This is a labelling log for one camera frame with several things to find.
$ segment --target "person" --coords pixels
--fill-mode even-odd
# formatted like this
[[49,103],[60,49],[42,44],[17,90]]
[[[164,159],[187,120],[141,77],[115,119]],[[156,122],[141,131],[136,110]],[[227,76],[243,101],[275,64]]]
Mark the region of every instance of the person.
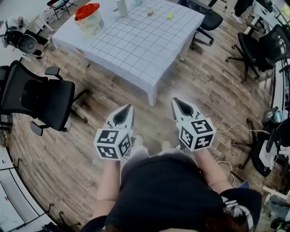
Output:
[[261,194],[233,188],[207,149],[170,148],[150,157],[138,135],[121,172],[105,160],[92,219],[81,232],[247,232],[257,226]]
[[240,23],[243,24],[243,19],[241,17],[249,6],[253,4],[254,0],[237,0],[237,3],[232,11],[232,16]]
[[[18,17],[17,19],[15,18],[9,18],[8,20],[4,21],[0,21],[0,27],[1,26],[5,26],[6,28],[10,28],[10,27],[16,27],[17,30],[21,31],[22,33],[24,32],[24,34],[28,34],[30,36],[32,36],[33,38],[36,39],[38,44],[44,45],[44,47],[47,47],[50,44],[50,38],[44,38],[40,35],[35,34],[34,32],[25,29],[25,27],[27,27],[27,25],[25,25],[24,23],[24,18],[23,17]],[[40,51],[40,50],[36,50],[34,53],[34,55],[43,58],[45,56],[44,52]]]

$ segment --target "foot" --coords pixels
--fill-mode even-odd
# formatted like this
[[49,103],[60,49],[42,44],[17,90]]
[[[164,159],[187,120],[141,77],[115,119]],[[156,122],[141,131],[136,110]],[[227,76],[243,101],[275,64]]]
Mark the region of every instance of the foot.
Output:
[[236,16],[234,13],[232,14],[232,16],[236,19],[236,21],[238,21],[240,24],[243,24],[243,19],[241,17]]
[[171,148],[171,144],[168,141],[163,141],[162,143],[162,151],[166,151]]
[[51,38],[48,37],[47,40],[48,40],[48,41],[47,41],[46,44],[44,45],[45,48],[50,44]]
[[41,55],[39,57],[41,57],[41,58],[45,57],[44,52],[41,52]]
[[136,135],[133,146],[142,146],[143,143],[144,143],[143,137],[141,135]]

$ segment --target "white checkered tablecloth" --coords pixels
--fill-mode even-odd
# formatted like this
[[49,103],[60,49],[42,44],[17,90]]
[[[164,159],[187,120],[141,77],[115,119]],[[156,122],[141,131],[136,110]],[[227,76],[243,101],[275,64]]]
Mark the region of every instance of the white checkered tablecloth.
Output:
[[[136,7],[134,1],[126,0],[126,5],[129,14],[121,18],[118,11],[113,12],[115,1],[101,2],[105,27],[95,36],[83,33],[71,17],[55,33],[53,42],[56,47],[81,52],[142,88],[154,106],[158,81],[182,48],[189,48],[204,15],[165,0],[144,0]],[[153,9],[152,16],[147,16],[148,9]]]

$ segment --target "black pants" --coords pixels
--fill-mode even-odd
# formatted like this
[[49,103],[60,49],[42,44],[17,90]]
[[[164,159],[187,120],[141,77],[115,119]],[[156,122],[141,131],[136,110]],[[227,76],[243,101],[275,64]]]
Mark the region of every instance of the black pants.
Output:
[[[32,31],[29,31],[29,30],[26,30],[25,31],[25,34],[28,34],[30,36],[32,36],[33,38],[36,39],[37,43],[41,44],[41,45],[45,45],[47,42],[48,42],[48,39],[46,38],[43,38],[42,36],[40,35],[37,35],[36,33],[33,33]],[[42,51],[40,50],[36,50],[34,53],[32,53],[36,56],[40,56],[42,54]]]
[[254,0],[237,0],[235,5],[235,15],[240,17],[242,13],[244,13],[247,8],[252,5]]

